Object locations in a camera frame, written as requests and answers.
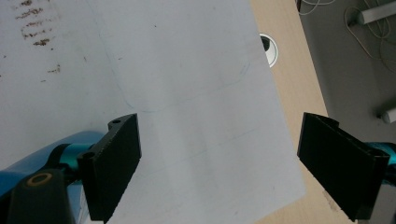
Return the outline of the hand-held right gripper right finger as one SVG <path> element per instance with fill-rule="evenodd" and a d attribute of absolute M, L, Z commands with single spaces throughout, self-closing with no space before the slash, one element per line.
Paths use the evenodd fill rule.
<path fill-rule="evenodd" d="M 363 143 L 339 122 L 304 113 L 297 155 L 346 216 L 368 220 L 390 165 L 390 148 Z"/>

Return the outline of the white table mat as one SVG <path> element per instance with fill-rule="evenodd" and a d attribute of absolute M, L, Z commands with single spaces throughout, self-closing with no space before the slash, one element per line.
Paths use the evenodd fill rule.
<path fill-rule="evenodd" d="M 0 169 L 132 113 L 113 224 L 253 224 L 304 195 L 248 0 L 0 0 Z"/>

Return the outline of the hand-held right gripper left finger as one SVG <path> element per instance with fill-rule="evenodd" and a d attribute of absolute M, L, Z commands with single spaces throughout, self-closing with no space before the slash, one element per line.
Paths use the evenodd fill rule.
<path fill-rule="evenodd" d="M 107 223 L 142 157 L 136 114 L 111 120 L 107 133 L 78 155 L 91 220 Z"/>

